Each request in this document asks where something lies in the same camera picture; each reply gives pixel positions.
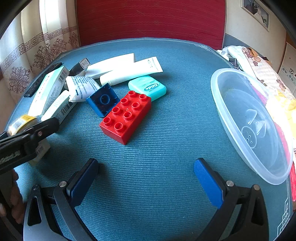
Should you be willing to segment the person's left hand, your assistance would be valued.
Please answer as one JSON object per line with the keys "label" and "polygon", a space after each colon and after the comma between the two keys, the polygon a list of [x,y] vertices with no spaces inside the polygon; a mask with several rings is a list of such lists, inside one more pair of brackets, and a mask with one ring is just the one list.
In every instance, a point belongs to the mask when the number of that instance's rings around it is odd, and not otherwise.
{"label": "person's left hand", "polygon": [[11,213],[15,221],[21,224],[25,215],[25,205],[17,184],[18,179],[19,176],[14,169],[1,175],[1,191],[4,191],[4,198],[11,208],[11,211],[8,211],[1,203],[1,217]]}

